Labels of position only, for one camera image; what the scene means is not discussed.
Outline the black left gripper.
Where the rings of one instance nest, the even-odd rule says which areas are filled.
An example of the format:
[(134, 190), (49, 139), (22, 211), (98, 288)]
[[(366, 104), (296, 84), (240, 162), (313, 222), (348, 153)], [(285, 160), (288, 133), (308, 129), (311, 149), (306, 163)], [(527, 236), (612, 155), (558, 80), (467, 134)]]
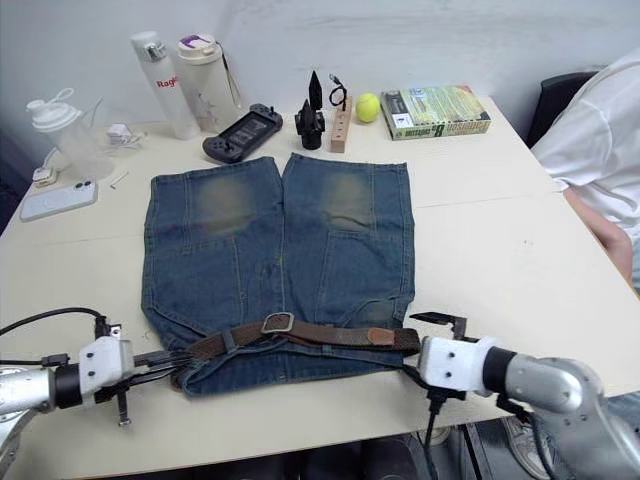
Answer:
[[(128, 413), (127, 391), (129, 388), (155, 382), (166, 377), (181, 375), (189, 370), (188, 366), (176, 366), (189, 362), (193, 356), (186, 351), (153, 351), (133, 356), (133, 366), (124, 370), (117, 380), (107, 386), (101, 387), (94, 394), (96, 404), (105, 403), (116, 398), (118, 407), (118, 425), (128, 426), (131, 419)], [(150, 369), (139, 373), (143, 367), (167, 366), (159, 369)]]

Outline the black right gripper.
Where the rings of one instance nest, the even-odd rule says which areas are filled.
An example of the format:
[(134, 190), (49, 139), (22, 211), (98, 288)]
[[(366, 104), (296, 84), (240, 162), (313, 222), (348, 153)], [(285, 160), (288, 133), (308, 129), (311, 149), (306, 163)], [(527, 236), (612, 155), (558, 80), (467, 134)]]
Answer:
[[(410, 318), (431, 324), (452, 325), (451, 331), (453, 333), (454, 340), (468, 343), (477, 343), (480, 341), (479, 338), (466, 335), (467, 319), (464, 317), (454, 317), (452, 315), (438, 312), (421, 312), (410, 315)], [(415, 367), (404, 364), (402, 370), (416, 385), (422, 389), (426, 388), (425, 381), (420, 377), (420, 374)]]

